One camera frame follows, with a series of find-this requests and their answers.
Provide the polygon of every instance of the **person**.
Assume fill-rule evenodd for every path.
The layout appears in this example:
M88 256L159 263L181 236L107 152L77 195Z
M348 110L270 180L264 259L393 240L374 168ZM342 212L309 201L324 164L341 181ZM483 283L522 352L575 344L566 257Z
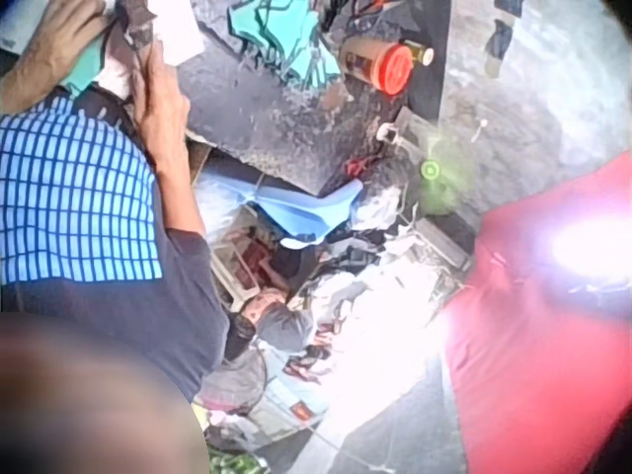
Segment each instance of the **person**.
M50 0L0 82L2 307L71 320L160 367L192 401L221 362L216 296L190 184L190 104L155 41L132 72L133 119L56 85L111 24L103 0Z
M68 321L4 316L3 472L208 472L198 421L163 373Z

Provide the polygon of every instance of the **red cloth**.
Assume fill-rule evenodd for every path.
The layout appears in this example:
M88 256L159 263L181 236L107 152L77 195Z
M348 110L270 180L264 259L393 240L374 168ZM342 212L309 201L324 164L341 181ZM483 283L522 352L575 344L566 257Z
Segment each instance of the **red cloth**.
M631 212L627 155L484 217L476 268L445 308L471 474L578 474L632 403L628 324L551 297L550 241Z

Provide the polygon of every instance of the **plastic bag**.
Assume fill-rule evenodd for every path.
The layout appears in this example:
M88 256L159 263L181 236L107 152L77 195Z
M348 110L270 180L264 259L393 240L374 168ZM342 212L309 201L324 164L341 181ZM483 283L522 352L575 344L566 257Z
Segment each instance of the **plastic bag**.
M351 229L388 229L397 219L401 194L399 188L392 186L371 197L358 200L352 208Z
M213 244L224 236L244 200L237 193L218 185L213 176L206 173L199 174L194 192L206 228L206 242Z

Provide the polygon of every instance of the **pile of clothes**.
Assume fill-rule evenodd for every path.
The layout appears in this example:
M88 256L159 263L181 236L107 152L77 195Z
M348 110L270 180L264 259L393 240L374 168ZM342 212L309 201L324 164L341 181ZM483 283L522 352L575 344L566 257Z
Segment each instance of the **pile of clothes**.
M282 81L323 89L342 76L309 0L252 0L228 9L231 34L252 44Z

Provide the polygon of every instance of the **black table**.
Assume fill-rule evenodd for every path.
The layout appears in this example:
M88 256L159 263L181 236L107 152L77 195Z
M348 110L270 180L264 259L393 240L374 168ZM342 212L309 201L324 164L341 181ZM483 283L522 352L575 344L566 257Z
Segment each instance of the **black table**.
M325 194L346 160L378 150L377 128L392 121L406 103L423 118L437 120L449 2L410 0L387 12L369 33L417 40L435 49L431 67L416 66L407 93L389 98L348 78L345 84L354 99L332 111L323 107L324 94L284 86L240 54L242 42L230 36L226 21L226 10L235 3L194 2L206 49L179 68L181 87L192 103L190 129L231 156L308 193ZM333 44L344 39L347 17L344 11L334 23Z

